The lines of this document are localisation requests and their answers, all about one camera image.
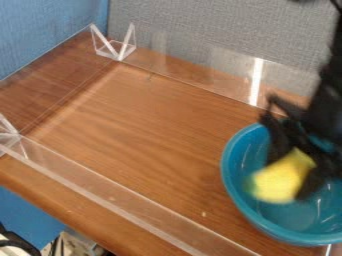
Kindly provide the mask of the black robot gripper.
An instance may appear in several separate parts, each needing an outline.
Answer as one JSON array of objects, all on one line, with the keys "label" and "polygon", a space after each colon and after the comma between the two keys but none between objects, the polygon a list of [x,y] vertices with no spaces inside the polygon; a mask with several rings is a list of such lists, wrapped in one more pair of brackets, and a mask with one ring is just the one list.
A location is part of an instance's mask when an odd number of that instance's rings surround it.
[{"label": "black robot gripper", "polygon": [[269,164],[296,149],[300,174],[296,199],[305,201],[329,180],[342,178],[341,59],[332,59],[323,68],[309,105],[300,107],[272,94],[260,123],[271,135]]}]

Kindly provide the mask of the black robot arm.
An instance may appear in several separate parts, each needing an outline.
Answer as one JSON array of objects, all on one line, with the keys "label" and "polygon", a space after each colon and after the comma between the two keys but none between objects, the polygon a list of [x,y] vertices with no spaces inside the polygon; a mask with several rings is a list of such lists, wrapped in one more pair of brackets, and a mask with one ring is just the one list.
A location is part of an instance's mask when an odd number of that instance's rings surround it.
[{"label": "black robot arm", "polygon": [[342,178],[342,0],[329,0],[339,11],[331,58],[320,83],[303,108],[276,94],[268,107],[287,113],[279,119],[265,111],[260,123],[271,135],[268,165],[249,178],[250,194],[285,204],[311,197],[329,181]]}]

